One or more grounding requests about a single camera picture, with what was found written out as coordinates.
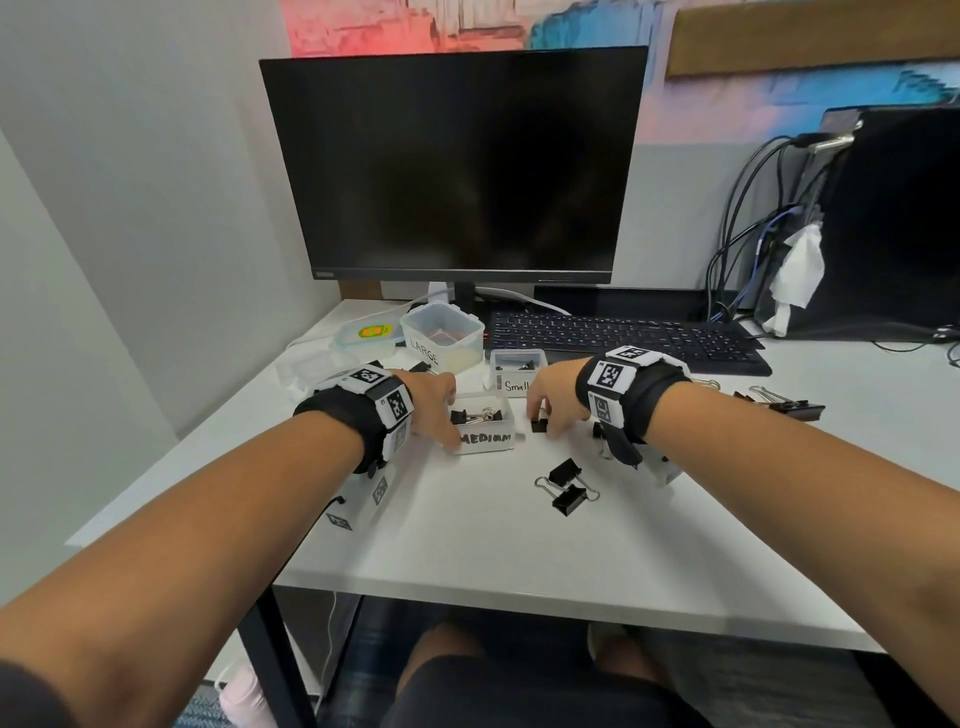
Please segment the person's left hand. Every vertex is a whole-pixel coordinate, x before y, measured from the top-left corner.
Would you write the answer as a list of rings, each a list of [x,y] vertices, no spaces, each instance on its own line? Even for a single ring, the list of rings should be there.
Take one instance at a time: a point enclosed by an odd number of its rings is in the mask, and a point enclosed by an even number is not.
[[[457,397],[453,373],[390,369],[408,389],[414,405],[412,427],[416,435],[429,438],[429,413],[450,411]]]

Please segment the clear lid with yellow sticker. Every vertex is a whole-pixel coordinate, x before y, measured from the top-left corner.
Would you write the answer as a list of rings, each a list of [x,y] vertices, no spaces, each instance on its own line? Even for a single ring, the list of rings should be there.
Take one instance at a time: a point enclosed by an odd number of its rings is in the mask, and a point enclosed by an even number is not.
[[[400,318],[384,314],[342,324],[333,336],[330,351],[367,363],[390,358],[404,346]]]

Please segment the large black binder clip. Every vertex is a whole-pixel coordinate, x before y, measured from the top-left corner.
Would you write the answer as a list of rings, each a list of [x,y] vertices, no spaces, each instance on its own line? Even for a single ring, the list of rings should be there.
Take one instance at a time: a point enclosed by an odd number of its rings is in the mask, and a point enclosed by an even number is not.
[[[752,385],[749,391],[752,395],[756,395],[758,398],[756,402],[762,407],[767,407],[771,411],[799,422],[818,422],[826,410],[826,407],[822,404],[812,403],[808,399],[794,399],[777,394],[762,385]]]

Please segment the clear medium labelled container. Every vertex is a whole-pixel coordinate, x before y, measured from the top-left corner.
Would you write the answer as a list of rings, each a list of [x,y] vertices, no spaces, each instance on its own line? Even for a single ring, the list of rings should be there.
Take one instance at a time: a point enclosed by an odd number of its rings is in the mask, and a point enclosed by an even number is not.
[[[449,412],[452,409],[479,412],[485,407],[501,409],[504,420],[458,427],[462,445],[457,455],[497,453],[509,451],[515,447],[518,428],[508,397],[498,392],[458,394]]]

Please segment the person's legs in dark shorts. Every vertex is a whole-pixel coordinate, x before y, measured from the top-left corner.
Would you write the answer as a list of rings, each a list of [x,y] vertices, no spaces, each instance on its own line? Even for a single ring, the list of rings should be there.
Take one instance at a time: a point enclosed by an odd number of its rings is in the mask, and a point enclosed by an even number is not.
[[[497,661],[452,620],[425,630],[379,728],[714,728],[682,698],[644,631],[590,622],[592,667]]]

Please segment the person's left forearm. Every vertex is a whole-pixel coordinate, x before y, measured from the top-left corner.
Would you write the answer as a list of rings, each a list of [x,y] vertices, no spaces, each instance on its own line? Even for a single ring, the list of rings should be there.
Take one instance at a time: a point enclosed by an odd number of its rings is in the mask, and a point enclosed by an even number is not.
[[[364,451],[329,415],[295,416],[0,608],[0,728],[170,728]]]

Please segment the clear large labelled container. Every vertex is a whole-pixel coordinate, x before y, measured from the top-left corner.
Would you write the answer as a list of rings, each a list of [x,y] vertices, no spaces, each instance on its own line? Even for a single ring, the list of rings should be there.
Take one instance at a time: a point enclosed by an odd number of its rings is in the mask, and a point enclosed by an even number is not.
[[[406,348],[435,372],[461,374],[484,358],[484,322],[456,305],[427,302],[399,321]]]

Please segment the white crumpled tissue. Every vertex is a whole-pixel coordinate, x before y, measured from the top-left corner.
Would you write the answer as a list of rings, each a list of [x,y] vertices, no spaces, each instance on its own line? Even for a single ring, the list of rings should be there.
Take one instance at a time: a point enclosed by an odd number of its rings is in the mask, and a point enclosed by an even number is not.
[[[809,305],[826,270],[821,240],[821,222],[807,224],[785,240],[788,250],[770,285],[774,313],[761,324],[765,333],[786,338],[792,310]]]

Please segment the person's right hand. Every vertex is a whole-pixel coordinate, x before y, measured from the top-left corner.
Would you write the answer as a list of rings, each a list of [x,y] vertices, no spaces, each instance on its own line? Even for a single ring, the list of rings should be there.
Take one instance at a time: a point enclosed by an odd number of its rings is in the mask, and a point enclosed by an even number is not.
[[[559,391],[570,397],[570,428],[576,423],[589,421],[592,414],[589,408],[584,407],[577,395],[577,381],[584,367],[591,363],[591,358],[559,361],[541,369],[534,382],[526,393],[534,391]],[[547,435],[550,440],[557,440],[563,435]]]

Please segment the pink bottle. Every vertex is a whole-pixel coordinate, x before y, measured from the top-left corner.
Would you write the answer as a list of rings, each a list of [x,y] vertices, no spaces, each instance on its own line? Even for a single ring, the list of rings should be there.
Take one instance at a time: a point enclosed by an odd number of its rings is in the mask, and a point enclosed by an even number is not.
[[[214,681],[214,690],[232,728],[279,728],[258,676],[246,662],[229,664]]]

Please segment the person's right forearm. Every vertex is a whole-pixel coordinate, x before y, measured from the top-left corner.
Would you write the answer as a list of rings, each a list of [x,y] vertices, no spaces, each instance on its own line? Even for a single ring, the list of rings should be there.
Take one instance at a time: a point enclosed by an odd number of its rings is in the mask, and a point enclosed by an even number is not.
[[[821,589],[960,724],[960,491],[690,382],[644,440]]]

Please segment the black desk riser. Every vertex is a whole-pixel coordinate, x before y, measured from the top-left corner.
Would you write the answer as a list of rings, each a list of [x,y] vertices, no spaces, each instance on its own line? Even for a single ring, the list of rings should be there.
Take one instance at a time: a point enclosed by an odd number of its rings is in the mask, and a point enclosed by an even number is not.
[[[534,298],[575,316],[707,321],[707,295],[700,290],[538,284]]]

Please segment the black monitor back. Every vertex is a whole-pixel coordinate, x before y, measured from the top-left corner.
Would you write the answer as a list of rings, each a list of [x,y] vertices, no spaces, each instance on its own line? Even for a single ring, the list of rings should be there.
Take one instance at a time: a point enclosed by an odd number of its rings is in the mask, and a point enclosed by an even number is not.
[[[834,107],[817,134],[753,320],[774,337],[762,323],[786,239],[821,222],[823,278],[783,339],[960,341],[960,104]]]

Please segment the brown wooden wall board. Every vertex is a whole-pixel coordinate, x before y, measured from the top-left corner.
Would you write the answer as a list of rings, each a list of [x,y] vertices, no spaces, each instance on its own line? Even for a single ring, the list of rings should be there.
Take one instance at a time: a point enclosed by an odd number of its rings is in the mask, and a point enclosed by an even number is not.
[[[960,0],[755,0],[674,16],[669,80],[960,60]]]

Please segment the colourful wall painting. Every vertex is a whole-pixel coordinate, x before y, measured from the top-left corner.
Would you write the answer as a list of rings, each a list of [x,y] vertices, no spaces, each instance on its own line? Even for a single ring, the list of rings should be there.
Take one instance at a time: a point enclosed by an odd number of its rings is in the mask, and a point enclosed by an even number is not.
[[[746,0],[278,0],[293,57],[646,45],[638,144],[761,142],[829,109],[960,105],[960,59],[666,81],[677,11]]]

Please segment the black keyboard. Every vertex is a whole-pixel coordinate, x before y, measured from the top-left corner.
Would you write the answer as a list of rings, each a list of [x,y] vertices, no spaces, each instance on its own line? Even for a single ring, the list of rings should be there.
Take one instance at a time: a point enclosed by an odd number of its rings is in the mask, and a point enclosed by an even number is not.
[[[620,346],[676,358],[692,374],[768,378],[763,345],[738,323],[650,321],[499,310],[488,319],[487,351],[533,350],[549,362],[600,355]]]

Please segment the clear small labelled container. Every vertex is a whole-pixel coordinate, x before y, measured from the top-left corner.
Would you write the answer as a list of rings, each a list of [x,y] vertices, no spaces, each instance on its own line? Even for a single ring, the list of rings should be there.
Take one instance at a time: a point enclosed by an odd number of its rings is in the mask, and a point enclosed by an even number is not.
[[[538,367],[535,371],[495,370],[498,360],[516,358],[535,359]],[[540,348],[494,348],[488,356],[486,389],[499,392],[507,398],[524,398],[540,370],[548,366],[546,352]]]

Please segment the black table leg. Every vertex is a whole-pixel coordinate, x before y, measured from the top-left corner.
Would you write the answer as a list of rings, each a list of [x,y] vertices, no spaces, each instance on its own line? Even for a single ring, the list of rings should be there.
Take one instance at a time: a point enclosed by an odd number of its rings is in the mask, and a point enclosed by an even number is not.
[[[238,633],[277,728],[318,728],[273,585],[246,611]]]

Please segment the black computer monitor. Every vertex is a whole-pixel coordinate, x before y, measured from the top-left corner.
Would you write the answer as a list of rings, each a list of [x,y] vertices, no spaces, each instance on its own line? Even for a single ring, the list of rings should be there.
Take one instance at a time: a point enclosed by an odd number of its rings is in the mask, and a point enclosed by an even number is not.
[[[609,284],[648,56],[260,59],[312,278]]]

